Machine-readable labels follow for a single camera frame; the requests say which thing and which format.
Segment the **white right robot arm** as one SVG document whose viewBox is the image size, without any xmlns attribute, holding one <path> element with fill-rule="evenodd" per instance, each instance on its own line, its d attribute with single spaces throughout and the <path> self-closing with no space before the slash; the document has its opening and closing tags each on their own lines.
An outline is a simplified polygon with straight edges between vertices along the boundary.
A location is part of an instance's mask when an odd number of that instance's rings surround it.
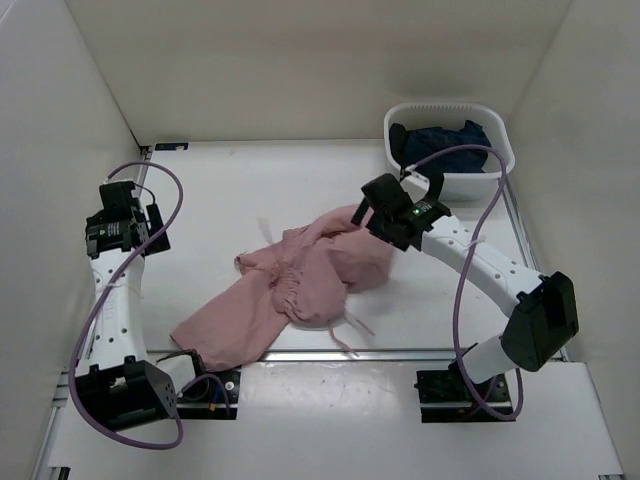
<svg viewBox="0 0 640 480">
<path fill-rule="evenodd" d="M 563 273 L 546 276 L 522 266 L 473 238 L 437 191 L 413 201 L 391 174 L 365 184 L 352 218 L 376 238 L 405 251 L 434 257 L 484 292 L 507 317 L 503 332 L 463 354 L 449 387 L 470 400 L 491 378 L 520 368 L 536 372 L 579 331 L 573 282 Z"/>
</svg>

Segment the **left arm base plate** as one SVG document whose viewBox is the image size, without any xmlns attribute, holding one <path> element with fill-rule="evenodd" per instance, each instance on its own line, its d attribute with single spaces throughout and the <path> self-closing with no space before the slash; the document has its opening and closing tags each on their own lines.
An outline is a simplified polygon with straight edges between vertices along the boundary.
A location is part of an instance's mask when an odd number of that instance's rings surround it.
<svg viewBox="0 0 640 480">
<path fill-rule="evenodd" d="M 167 373 L 177 394 L 183 420 L 235 420 L 241 387 L 241 369 L 209 371 L 195 350 L 171 352 L 155 361 Z"/>
</svg>

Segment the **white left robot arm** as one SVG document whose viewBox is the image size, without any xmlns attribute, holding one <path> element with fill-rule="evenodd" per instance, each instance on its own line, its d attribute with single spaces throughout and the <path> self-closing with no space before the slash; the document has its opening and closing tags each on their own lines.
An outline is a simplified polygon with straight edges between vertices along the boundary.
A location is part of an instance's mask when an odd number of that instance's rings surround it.
<svg viewBox="0 0 640 480">
<path fill-rule="evenodd" d="M 149 361 L 141 325 L 145 249 L 133 252 L 163 225 L 155 204 L 143 208 L 132 180 L 99 187 L 102 209 L 86 220 L 87 256 L 100 305 L 90 323 L 75 375 L 79 402 L 91 419 L 122 431 L 177 417 L 170 376 Z"/>
</svg>

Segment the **pink trousers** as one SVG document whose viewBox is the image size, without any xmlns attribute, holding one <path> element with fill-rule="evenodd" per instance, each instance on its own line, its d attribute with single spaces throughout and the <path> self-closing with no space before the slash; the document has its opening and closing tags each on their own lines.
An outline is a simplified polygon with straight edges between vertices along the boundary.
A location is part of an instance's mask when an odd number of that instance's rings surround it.
<svg viewBox="0 0 640 480">
<path fill-rule="evenodd" d="M 345 318 L 363 327 L 347 312 L 347 298 L 388 281 L 394 249 L 354 225 L 355 212 L 338 207 L 237 255 L 239 279 L 181 322 L 171 340 L 221 371 L 259 360 L 290 324 L 332 332 Z"/>
</svg>

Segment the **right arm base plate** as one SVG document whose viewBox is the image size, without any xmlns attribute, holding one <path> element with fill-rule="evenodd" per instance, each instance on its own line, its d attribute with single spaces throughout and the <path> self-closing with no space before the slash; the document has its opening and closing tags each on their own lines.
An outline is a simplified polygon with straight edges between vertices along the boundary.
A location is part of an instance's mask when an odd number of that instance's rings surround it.
<svg viewBox="0 0 640 480">
<path fill-rule="evenodd" d="M 498 422 L 480 408 L 458 371 L 419 370 L 414 388 L 423 424 Z M 513 413 L 504 374 L 477 385 L 476 389 L 492 409 L 502 415 Z"/>
</svg>

